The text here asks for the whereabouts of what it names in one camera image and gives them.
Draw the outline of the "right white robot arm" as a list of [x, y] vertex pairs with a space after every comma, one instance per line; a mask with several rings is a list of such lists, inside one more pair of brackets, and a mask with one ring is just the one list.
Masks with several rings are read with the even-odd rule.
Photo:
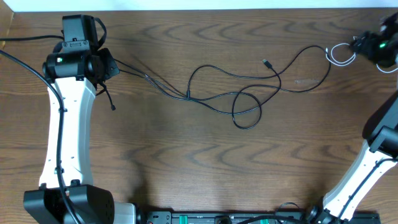
[[[384, 73], [397, 71], [397, 14], [380, 23], [379, 32], [366, 31], [349, 45]], [[338, 184], [307, 213], [308, 223], [349, 223], [374, 184], [397, 165], [397, 93], [368, 119], [361, 150]]]

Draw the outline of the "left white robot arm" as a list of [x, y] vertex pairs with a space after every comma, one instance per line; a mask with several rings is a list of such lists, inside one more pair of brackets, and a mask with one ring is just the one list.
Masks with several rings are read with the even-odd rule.
[[24, 208], [39, 223], [136, 223], [136, 207], [96, 187], [90, 165], [93, 103], [119, 68], [97, 35], [100, 19], [73, 15], [62, 23], [63, 40], [42, 66], [50, 99], [45, 165], [38, 189], [24, 194]]

